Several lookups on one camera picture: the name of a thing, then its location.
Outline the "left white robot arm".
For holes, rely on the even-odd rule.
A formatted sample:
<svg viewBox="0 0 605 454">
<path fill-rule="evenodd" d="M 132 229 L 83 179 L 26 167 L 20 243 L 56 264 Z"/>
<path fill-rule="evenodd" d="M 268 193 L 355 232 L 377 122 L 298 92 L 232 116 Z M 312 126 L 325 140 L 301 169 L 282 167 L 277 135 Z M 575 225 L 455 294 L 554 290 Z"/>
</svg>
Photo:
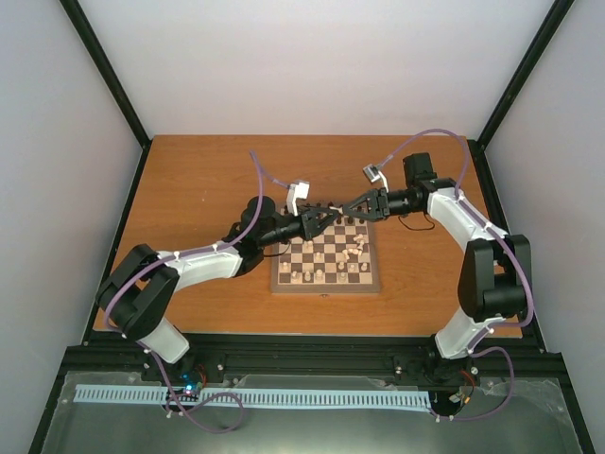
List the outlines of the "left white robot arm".
<svg viewBox="0 0 605 454">
<path fill-rule="evenodd" d="M 338 215 L 336 208 L 322 206 L 280 214 L 270 197 L 254 197 L 229 233 L 211 246 L 181 252 L 135 246 L 101 284 L 95 303 L 111 329 L 161 358 L 174 379 L 186 380 L 195 373 L 197 358 L 165 316 L 173 295 L 207 281 L 245 275 L 264 260 L 266 247 L 294 238 L 311 240 Z"/>
</svg>

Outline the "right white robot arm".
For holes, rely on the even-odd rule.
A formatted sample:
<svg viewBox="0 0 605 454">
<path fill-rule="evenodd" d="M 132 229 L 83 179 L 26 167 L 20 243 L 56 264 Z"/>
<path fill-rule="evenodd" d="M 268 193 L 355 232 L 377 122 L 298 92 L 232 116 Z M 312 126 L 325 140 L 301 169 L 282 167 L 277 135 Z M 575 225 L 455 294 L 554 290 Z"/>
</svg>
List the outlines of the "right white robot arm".
<svg viewBox="0 0 605 454">
<path fill-rule="evenodd" d="M 370 222 L 423 213 L 457 242 L 464 253 L 458 279 L 459 309 L 435 335 L 443 359 L 473 356 L 476 346 L 497 326 L 516 317 L 531 323 L 531 250 L 525 236 L 512 236 L 492 224 L 464 195 L 457 182 L 440 178 L 427 153 L 403 159 L 406 188 L 372 189 L 342 205 L 349 217 Z"/>
</svg>

